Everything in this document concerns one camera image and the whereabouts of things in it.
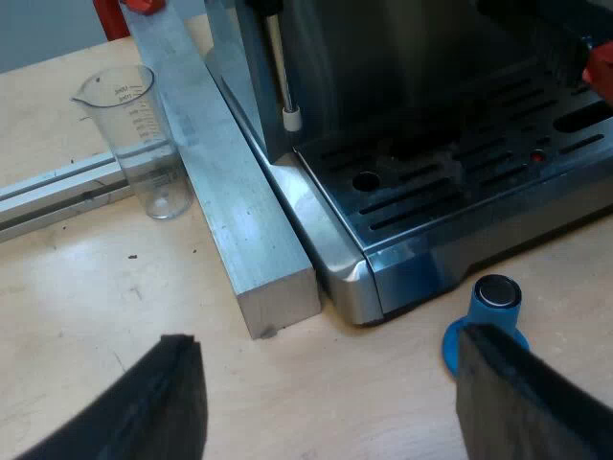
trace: wooden table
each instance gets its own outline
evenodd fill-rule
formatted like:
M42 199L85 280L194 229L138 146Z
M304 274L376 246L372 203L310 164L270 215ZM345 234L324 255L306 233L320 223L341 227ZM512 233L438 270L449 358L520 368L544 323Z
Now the wooden table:
M190 23L203 50L204 21ZM3 150L38 150L30 159L3 155L14 167L0 165L5 178L38 168L41 146L57 155L65 148L64 159L103 150L66 95L100 68L137 60L126 38L0 76L10 120L0 126L10 147ZM29 92L33 81L45 90ZM39 123L47 125L30 130ZM612 234L613 218L602 219L488 270L523 288L519 325L533 351L608 404ZM0 244L0 458L76 415L161 334L173 333L194 334L202 345L207 459L465 458L440 349L482 274L376 328L345 325L325 300L323 314L252 341L197 204L160 222L129 198L7 241Z

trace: measuring beaker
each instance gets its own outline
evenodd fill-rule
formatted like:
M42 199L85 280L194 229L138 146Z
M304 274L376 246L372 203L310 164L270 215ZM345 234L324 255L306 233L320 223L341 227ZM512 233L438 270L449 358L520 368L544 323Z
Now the measuring beaker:
M149 216L169 219L190 207L192 189L151 69L102 70L72 100L100 130Z

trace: red object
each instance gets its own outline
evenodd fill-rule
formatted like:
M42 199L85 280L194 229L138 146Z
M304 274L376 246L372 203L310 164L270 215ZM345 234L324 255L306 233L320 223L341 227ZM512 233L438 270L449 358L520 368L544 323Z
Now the red object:
M613 105L613 41L592 51L583 71L583 80Z
M94 0L94 8L108 41L130 35L118 0Z
M166 0L121 0L134 12L142 14L154 14L166 6Z
M108 41L130 35L118 0L93 0L94 8ZM128 8L140 14L154 14L166 6L166 0L121 0Z

